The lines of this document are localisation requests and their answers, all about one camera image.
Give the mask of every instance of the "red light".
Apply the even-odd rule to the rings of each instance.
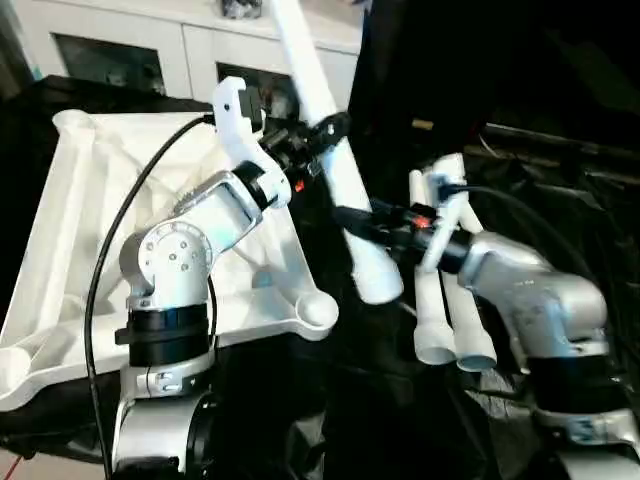
[[[418,216],[413,220],[413,224],[418,228],[427,228],[431,223],[427,217]]]

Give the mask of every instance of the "white plastic pipe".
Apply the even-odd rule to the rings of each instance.
[[[311,126],[338,109],[329,90],[309,27],[298,0],[271,0],[271,9],[293,72],[302,112]],[[371,210],[347,139],[322,156],[327,185],[335,205]],[[353,259],[353,279],[360,298],[369,304],[386,303],[403,289],[397,265],[379,246],[344,232]]]
[[[425,181],[422,172],[409,173],[409,198],[411,204],[428,205],[425,195]],[[414,269],[416,291],[416,319],[418,324],[413,332],[416,357],[427,365],[443,365],[456,360],[453,330],[447,323],[444,310],[440,276],[438,272]]]
[[[496,366],[496,351],[491,336],[480,320],[473,294],[458,285],[455,275],[442,274],[442,283],[458,357],[458,368],[481,372]]]
[[[430,181],[425,183],[425,193],[428,199],[435,200],[435,192],[430,191],[429,187],[433,185],[433,181],[431,181],[433,177],[438,175],[444,175],[449,182],[463,182],[464,160],[462,155],[448,155],[436,162]],[[438,210],[439,215],[448,216],[442,219],[447,226],[455,227],[459,221],[462,228],[472,233],[478,233],[482,230],[478,217],[469,205],[467,195],[455,195],[454,198],[449,199],[447,207],[449,208]],[[495,367],[496,352],[493,341],[482,325],[473,294],[458,285],[455,275],[443,273],[442,284],[447,297],[449,318],[451,318],[453,326],[458,367],[467,372],[480,372]]]
[[[435,272],[442,258],[453,231],[458,227],[460,212],[465,203],[468,203],[469,194],[466,192],[452,195],[444,202],[440,202],[437,191],[434,188],[440,178],[445,178],[449,183],[465,183],[464,161],[462,154],[452,153],[440,158],[431,170],[425,193],[429,205],[438,207],[438,229],[435,231],[431,244],[422,258],[420,268],[426,272]]]

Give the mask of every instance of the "white plastic tray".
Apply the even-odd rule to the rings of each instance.
[[[141,166],[196,116],[72,110],[54,117],[58,147],[0,332],[0,411],[24,405],[44,386],[86,376],[84,298],[104,235]],[[187,133],[125,217],[106,269],[117,261],[124,239],[175,202],[187,179],[230,168],[213,127]],[[214,265],[213,279],[221,347],[285,332],[320,340],[338,318],[336,302],[313,282],[286,208],[265,212],[262,224]],[[127,348],[115,345],[114,332],[126,324],[128,294],[120,282],[96,303],[98,373],[126,362]]]

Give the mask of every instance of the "black bracket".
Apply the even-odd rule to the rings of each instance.
[[[296,191],[322,171],[318,156],[347,136],[351,120],[346,112],[330,115],[315,127],[299,122],[265,134],[262,149],[273,158]]]

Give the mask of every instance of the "floor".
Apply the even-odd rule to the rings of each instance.
[[[4,478],[16,456],[0,450],[0,477]],[[99,480],[104,478],[100,465],[75,462],[48,455],[36,455],[31,460],[22,460],[11,476],[11,480]]]

